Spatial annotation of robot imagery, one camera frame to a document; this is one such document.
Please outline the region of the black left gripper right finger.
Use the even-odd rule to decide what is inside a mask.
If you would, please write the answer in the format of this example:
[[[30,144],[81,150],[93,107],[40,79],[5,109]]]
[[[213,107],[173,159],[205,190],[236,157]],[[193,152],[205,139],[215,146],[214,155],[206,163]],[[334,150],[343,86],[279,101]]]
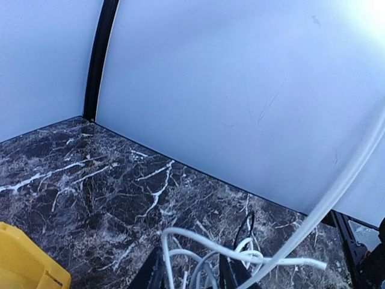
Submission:
[[[251,278],[250,272],[240,260],[231,259],[222,254],[219,256],[219,272],[219,285],[221,289],[238,288]]]

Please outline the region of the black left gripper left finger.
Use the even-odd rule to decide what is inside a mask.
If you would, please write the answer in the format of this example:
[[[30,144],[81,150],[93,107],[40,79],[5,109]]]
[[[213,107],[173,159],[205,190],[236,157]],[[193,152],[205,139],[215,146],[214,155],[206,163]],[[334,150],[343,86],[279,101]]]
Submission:
[[[165,263],[163,250],[153,248],[145,262],[135,275],[128,288],[131,289],[162,289],[165,288],[164,281]]]

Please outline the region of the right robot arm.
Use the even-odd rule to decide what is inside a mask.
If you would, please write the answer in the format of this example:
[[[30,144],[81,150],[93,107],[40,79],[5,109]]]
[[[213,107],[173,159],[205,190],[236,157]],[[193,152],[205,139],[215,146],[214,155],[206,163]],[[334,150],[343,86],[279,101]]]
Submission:
[[[373,251],[367,251],[358,266],[360,280],[367,288],[381,288],[384,282],[384,219],[380,223],[380,243]]]

